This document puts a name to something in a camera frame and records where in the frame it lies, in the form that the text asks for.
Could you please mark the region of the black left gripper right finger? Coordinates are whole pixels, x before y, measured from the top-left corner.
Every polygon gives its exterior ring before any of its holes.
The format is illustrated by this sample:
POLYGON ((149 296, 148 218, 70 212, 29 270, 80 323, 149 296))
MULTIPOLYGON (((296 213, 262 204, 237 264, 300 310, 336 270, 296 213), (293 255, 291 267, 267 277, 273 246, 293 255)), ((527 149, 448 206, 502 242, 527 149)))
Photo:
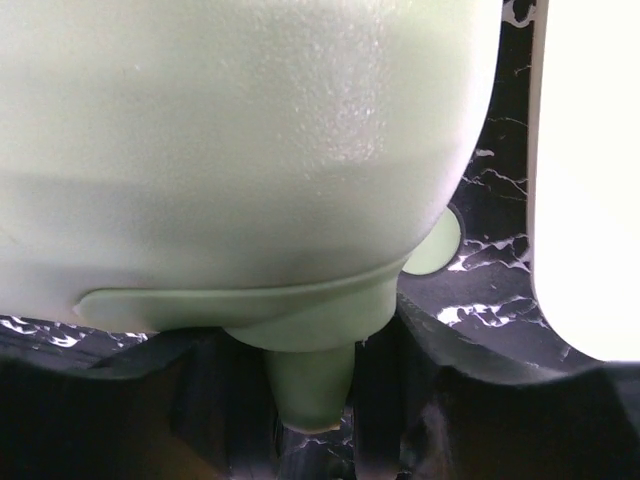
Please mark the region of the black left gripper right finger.
POLYGON ((481 345, 400 297, 356 347, 359 479, 635 479, 639 367, 571 372, 481 345))

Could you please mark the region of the green hard-shell suitcase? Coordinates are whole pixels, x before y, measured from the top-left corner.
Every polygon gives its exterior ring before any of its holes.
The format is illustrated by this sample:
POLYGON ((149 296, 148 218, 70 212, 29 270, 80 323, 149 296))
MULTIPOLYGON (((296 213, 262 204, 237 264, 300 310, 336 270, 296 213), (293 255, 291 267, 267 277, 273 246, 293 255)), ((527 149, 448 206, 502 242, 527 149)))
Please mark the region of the green hard-shell suitcase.
POLYGON ((1 310, 262 349, 340 420, 358 341, 451 200, 499 1, 5 1, 1 310))

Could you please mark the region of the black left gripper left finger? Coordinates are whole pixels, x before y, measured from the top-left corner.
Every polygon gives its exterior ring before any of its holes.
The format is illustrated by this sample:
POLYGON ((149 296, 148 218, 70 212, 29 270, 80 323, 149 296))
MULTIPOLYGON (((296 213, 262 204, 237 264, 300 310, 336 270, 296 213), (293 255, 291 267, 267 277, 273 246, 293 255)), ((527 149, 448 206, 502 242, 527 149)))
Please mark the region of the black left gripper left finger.
POLYGON ((275 420, 261 353, 219 329, 88 368, 1 357, 5 479, 273 479, 275 420))

